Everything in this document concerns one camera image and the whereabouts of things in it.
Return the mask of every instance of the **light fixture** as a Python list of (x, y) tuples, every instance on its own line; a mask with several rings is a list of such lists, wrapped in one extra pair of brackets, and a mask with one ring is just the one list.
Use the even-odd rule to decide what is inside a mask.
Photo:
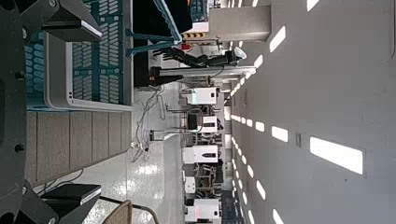
[(248, 219), (250, 220), (250, 224), (254, 224), (254, 217), (250, 210), (247, 212)]
[(242, 193), (242, 197), (244, 198), (244, 203), (248, 204), (248, 197), (245, 192)]
[(284, 224), (282, 218), (280, 218), (279, 213), (274, 209), (273, 211), (273, 218), (276, 224)]
[(256, 61), (254, 62), (254, 66), (256, 68), (259, 68), (260, 66), (262, 66), (262, 62), (263, 62), (263, 57), (262, 54), (256, 59)]
[(242, 156), (242, 162), (246, 165), (247, 164), (247, 158), (245, 157), (245, 155)]
[(252, 127), (253, 126), (253, 120), (247, 119), (247, 126)]
[(250, 175), (250, 177), (252, 178), (254, 177), (254, 172), (250, 165), (247, 166), (247, 172)]
[(306, 10), (310, 11), (320, 0), (306, 0)]
[(333, 162), (352, 172), (363, 174), (363, 153), (352, 147), (341, 146), (319, 138), (311, 137), (311, 153)]
[(275, 35), (274, 39), (270, 42), (270, 51), (274, 52), (274, 50), (286, 39), (286, 26), (282, 26), (280, 30)]
[(272, 127), (272, 136), (284, 142), (289, 142), (289, 131), (278, 127)]
[(245, 78), (246, 78), (246, 79), (249, 79), (250, 77), (251, 77), (251, 73), (246, 73), (246, 74), (245, 74)]
[(263, 133), (265, 131), (264, 123), (256, 121), (256, 130)]
[(265, 200), (265, 197), (266, 197), (265, 190), (262, 187), (262, 183), (260, 183), (259, 180), (256, 183), (256, 188), (259, 191), (260, 195), (262, 196), (262, 199)]

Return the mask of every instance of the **power cord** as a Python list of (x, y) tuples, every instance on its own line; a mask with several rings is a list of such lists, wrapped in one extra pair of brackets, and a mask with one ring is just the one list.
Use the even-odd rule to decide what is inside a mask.
[(161, 86), (147, 99), (145, 103), (141, 102), (143, 106), (143, 114), (140, 120), (137, 122), (137, 127), (134, 134), (132, 148), (137, 149), (137, 151), (132, 158), (132, 162), (138, 161), (142, 156), (144, 156), (145, 161), (149, 160), (149, 130), (143, 129), (144, 121), (146, 115), (149, 114), (150, 109), (157, 104), (160, 104), (160, 119), (166, 120), (165, 106), (163, 97), (161, 96), (163, 92), (164, 86)]
[(53, 184), (55, 184), (56, 181), (58, 181), (58, 179), (55, 179), (51, 183), (44, 184), (44, 188), (42, 190), (40, 190), (37, 194), (47, 193), (47, 191), (57, 189), (58, 187), (60, 187), (61, 185), (64, 185), (64, 184), (73, 184), (73, 181), (76, 181), (77, 179), (79, 179), (83, 174), (84, 174), (84, 169), (82, 169), (81, 172), (79, 173), (79, 175), (77, 175), (76, 177), (69, 179), (69, 180), (62, 181), (50, 189), (50, 187)]

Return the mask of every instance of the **ceiling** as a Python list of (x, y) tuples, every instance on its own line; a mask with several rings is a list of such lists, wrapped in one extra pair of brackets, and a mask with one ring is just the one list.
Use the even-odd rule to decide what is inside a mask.
[[(264, 63), (233, 96), (233, 115), (265, 124), (262, 133), (233, 121), (233, 137), (247, 158), (244, 164), (233, 149), (243, 183), (237, 189), (247, 195), (245, 217), (250, 210), (255, 223), (275, 223), (276, 209), (284, 224), (394, 222), (393, 4), (320, 0), (307, 12), (306, 0), (272, 1), (269, 41), (283, 25), (286, 39), (274, 52), (269, 41), (244, 43), (248, 59), (242, 65), (254, 64), (261, 54)], [(274, 138), (272, 126), (288, 130), (289, 142)], [(360, 151), (363, 175), (312, 154), (311, 136)]]

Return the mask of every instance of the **white tiled floor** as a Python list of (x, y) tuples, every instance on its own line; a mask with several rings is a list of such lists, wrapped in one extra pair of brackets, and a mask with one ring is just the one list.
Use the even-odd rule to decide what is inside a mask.
[[(179, 84), (172, 83), (165, 85), (162, 94), (163, 102), (174, 109), (177, 108), (178, 90)], [(152, 92), (137, 92), (135, 100), (146, 102), (151, 95)], [(135, 104), (134, 126), (141, 118), (142, 110), (141, 104)], [(179, 118), (171, 113), (167, 113), (166, 120), (162, 120), (161, 110), (160, 105), (150, 109), (144, 129), (164, 130), (179, 124)], [(134, 154), (135, 151), (130, 149), (116, 158), (87, 168), (75, 183), (99, 184), (103, 196), (148, 206), (156, 212), (162, 224), (183, 223), (180, 136), (175, 135), (165, 142), (152, 142), (147, 160), (147, 157), (142, 157), (132, 162)], [(60, 181), (78, 174), (65, 176)], [(84, 224), (102, 223), (115, 207), (115, 204), (99, 201)], [(153, 223), (149, 213), (138, 210), (134, 210), (133, 221), (135, 224)]]

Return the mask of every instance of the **white machine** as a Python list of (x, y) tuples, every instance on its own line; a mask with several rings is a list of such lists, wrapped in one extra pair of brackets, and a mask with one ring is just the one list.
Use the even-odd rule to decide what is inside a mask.
[(218, 117), (203, 117), (202, 126), (198, 125), (198, 129), (192, 131), (193, 133), (216, 133), (218, 131)]
[(186, 176), (186, 182), (184, 183), (184, 191), (186, 193), (195, 193), (195, 177)]
[(219, 162), (218, 150), (217, 145), (184, 147), (183, 162), (184, 164), (217, 163)]
[(219, 199), (195, 199), (194, 206), (187, 206), (186, 222), (196, 222), (198, 219), (220, 219)]
[(189, 93), (182, 94), (187, 98), (189, 105), (215, 105), (218, 102), (217, 88), (194, 88), (187, 90)]

